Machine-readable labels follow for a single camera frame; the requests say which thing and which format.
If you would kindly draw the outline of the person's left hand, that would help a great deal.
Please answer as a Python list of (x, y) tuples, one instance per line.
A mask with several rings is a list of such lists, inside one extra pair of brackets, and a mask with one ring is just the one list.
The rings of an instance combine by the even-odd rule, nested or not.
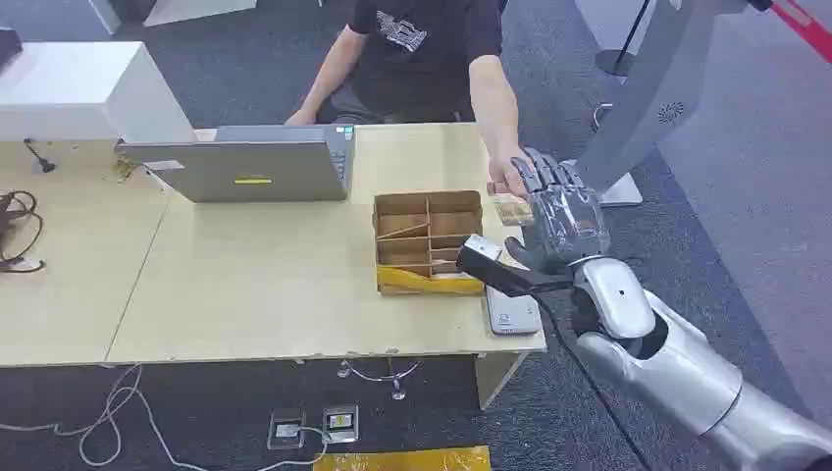
[(517, 146), (508, 147), (490, 156), (490, 179), (487, 182), (489, 194), (510, 193), (520, 198), (527, 196), (527, 188), (513, 163), (514, 160), (532, 164), (526, 152)]

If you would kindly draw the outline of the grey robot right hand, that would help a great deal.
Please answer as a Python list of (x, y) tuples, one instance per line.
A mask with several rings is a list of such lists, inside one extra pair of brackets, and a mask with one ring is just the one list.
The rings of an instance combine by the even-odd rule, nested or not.
[(536, 237), (530, 246), (509, 237), (508, 253), (526, 268), (549, 275), (607, 256), (611, 238), (597, 193), (572, 165), (532, 147), (524, 152), (524, 159), (511, 163), (527, 190)]

